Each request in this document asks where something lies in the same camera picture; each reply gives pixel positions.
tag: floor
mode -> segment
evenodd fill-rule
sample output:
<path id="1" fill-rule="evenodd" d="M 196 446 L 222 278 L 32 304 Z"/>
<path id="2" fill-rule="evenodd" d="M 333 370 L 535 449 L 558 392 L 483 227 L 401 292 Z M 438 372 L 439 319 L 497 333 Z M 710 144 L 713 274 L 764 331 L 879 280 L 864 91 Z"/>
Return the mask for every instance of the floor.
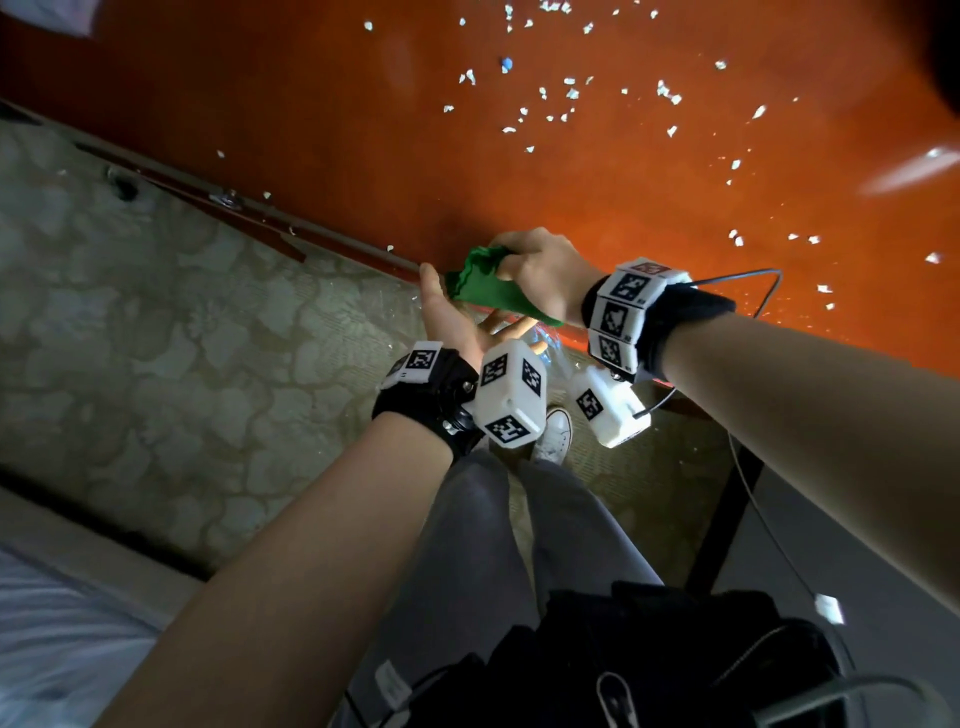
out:
<path id="1" fill-rule="evenodd" d="M 150 186 L 121 202 L 101 161 L 0 124 L 0 462 L 154 544 L 223 564 L 360 434 L 420 328 L 409 284 L 320 249 L 295 263 Z M 547 356 L 561 400 L 583 360 Z M 660 412 L 607 450 L 575 427 L 568 465 L 683 584 L 724 431 Z M 511 508 L 529 548 L 518 488 Z"/>

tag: gray pants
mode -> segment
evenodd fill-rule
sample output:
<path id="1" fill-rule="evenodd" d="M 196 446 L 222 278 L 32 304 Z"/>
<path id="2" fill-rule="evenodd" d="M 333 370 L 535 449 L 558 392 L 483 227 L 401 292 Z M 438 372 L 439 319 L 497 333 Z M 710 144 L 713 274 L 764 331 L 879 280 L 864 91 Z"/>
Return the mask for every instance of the gray pants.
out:
<path id="1" fill-rule="evenodd" d="M 662 583 L 576 475 L 539 460 L 521 463 L 519 476 L 534 530 L 536 595 L 510 525 L 507 470 L 475 452 L 447 474 L 407 579 L 350 681 L 371 726 L 390 710 L 373 679 L 388 659 L 413 684 L 470 652 L 488 659 L 516 624 L 536 628 L 553 590 L 608 595 L 617 580 Z M 333 725 L 359 723 L 344 705 Z"/>

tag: white sneaker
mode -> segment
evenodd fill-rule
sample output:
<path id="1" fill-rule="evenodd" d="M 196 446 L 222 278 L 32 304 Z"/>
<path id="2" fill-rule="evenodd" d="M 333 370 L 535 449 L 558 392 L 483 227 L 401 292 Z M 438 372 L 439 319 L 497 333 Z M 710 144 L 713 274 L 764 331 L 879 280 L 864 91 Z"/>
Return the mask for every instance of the white sneaker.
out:
<path id="1" fill-rule="evenodd" d="M 546 427 L 534 445 L 530 459 L 562 465 L 566 454 L 570 452 L 572 441 L 573 422 L 570 420 L 570 413 L 562 407 L 554 407 L 546 413 Z"/>

